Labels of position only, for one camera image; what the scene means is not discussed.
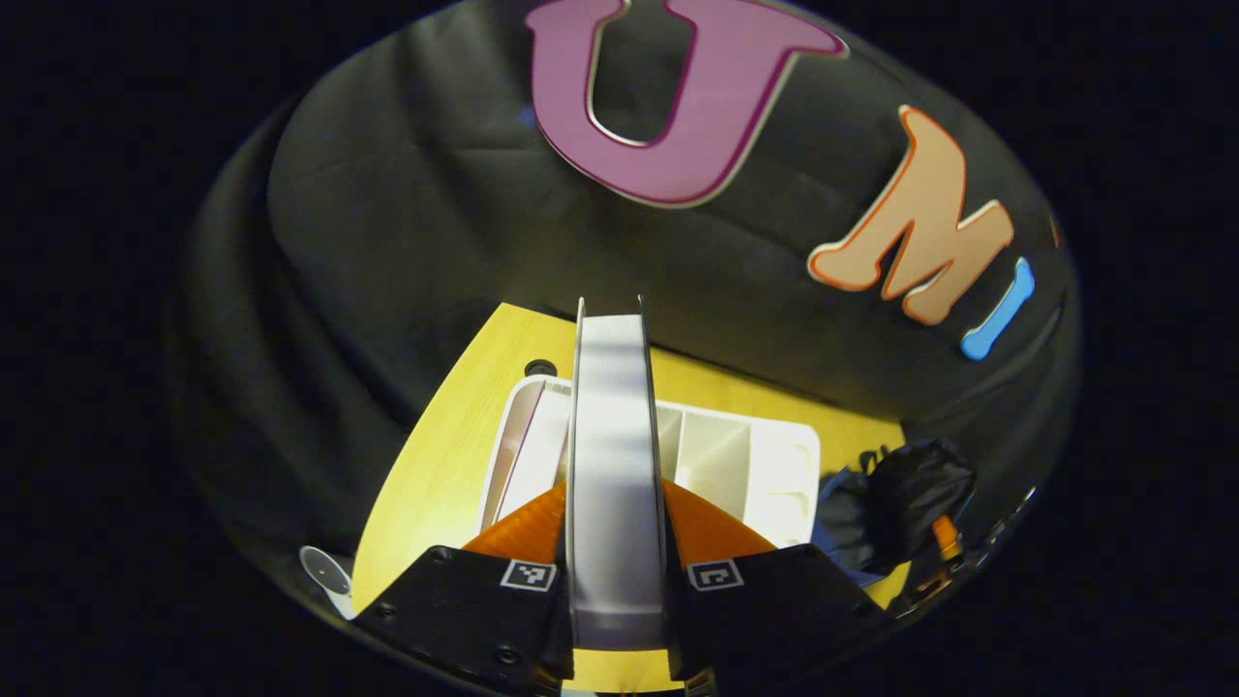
black cloth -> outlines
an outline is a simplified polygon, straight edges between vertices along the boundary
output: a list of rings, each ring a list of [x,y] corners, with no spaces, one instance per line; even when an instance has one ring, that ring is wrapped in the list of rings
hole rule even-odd
[[[992,130],[833,27],[851,57],[797,63],[730,186],[652,208],[581,176],[529,124],[523,17],[536,4],[463,2],[353,56],[250,137],[188,235],[169,312],[181,452],[260,567],[296,573],[305,543],[356,548],[405,438],[501,301],[570,317],[577,296],[603,313],[641,292],[657,345],[950,437],[979,468],[961,527],[984,532],[1041,482],[1070,416],[1075,280],[1048,202]],[[607,30],[595,108],[643,137],[665,119],[689,32],[657,2],[631,16]],[[901,104],[964,149],[965,213],[997,198],[1016,229],[932,327],[804,267],[902,158]],[[1036,292],[990,358],[966,360],[960,337],[1021,255]]]

white tray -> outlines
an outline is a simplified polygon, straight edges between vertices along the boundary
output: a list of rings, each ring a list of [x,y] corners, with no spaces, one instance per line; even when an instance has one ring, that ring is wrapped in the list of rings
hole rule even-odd
[[[477,532],[561,482],[571,381],[522,380],[496,436]],[[820,443],[805,425],[655,402],[663,478],[719,506],[777,547],[809,542]]]

